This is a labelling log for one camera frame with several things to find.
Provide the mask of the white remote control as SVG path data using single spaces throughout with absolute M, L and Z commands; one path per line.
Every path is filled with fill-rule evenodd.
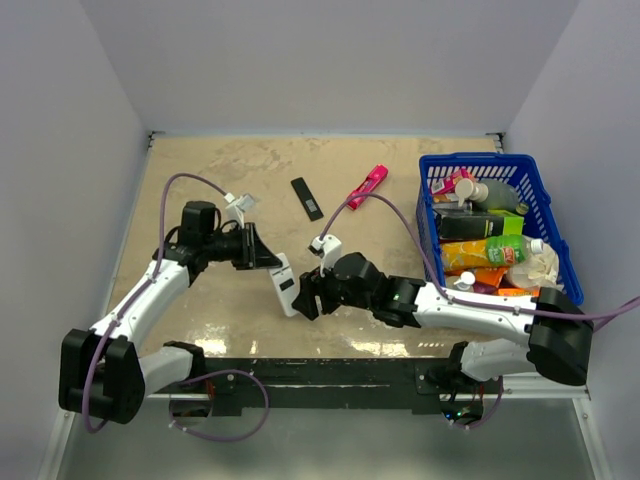
M 294 317 L 298 311 L 293 308 L 293 302 L 299 295 L 299 285 L 293 269 L 284 253 L 276 255 L 281 265 L 268 270 L 283 313 L 286 317 Z

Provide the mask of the black remote control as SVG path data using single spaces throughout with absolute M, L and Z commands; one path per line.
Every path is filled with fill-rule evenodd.
M 310 221 L 317 221 L 324 217 L 315 197 L 302 177 L 293 179 L 291 186 Z

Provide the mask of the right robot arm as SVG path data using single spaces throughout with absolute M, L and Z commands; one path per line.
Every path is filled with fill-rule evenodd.
M 564 293 L 499 297 L 438 290 L 431 282 L 387 276 L 354 252 L 303 273 L 292 302 L 310 320 L 340 306 L 369 311 L 388 326 L 455 328 L 489 336 L 454 347 L 434 383 L 459 393 L 500 376 L 536 372 L 558 384 L 587 381 L 594 324 Z

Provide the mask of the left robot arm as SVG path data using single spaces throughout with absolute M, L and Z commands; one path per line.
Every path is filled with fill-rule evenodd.
M 102 423 L 129 423 L 150 395 L 176 384 L 185 392 L 207 380 L 202 348 L 170 341 L 141 357 L 154 325 L 215 262 L 238 271 L 275 271 L 284 257 L 261 240 L 252 222 L 222 222 L 211 202 L 189 201 L 181 221 L 163 236 L 143 277 L 88 330 L 72 329 L 61 345 L 59 406 Z

